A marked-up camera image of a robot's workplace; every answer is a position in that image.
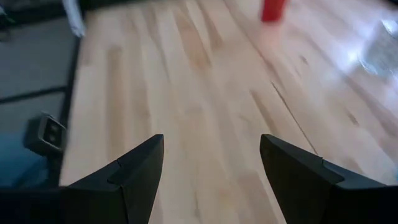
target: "white object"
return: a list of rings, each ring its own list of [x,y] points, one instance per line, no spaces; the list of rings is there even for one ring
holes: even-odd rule
[[[83,37],[86,32],[86,27],[81,17],[80,7],[77,0],[62,0],[63,6],[67,12],[70,28],[72,32],[78,36]]]

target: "red object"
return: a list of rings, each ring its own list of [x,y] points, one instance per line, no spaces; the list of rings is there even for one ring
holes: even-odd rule
[[[282,18],[285,7],[285,0],[264,0],[262,9],[262,22],[276,22]]]

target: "small black device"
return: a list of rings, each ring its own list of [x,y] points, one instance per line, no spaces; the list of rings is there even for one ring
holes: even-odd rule
[[[24,147],[41,156],[59,156],[66,146],[67,129],[49,114],[42,113],[27,123]]]

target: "light wood surface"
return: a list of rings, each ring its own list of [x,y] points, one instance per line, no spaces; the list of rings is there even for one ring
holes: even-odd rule
[[[62,184],[165,136],[151,223],[285,223],[262,167],[273,135],[397,183],[398,81],[357,55],[393,8],[291,0],[262,24],[260,0],[166,0],[87,16]]]

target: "black plastic part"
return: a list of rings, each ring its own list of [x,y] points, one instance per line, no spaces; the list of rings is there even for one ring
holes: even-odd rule
[[[67,129],[53,117],[41,114],[28,120],[24,147],[46,157],[61,156]]]
[[[0,223],[147,223],[163,156],[158,134],[68,187],[0,189]]]
[[[267,134],[261,136],[260,153],[288,224],[397,223],[398,187],[346,170]]]

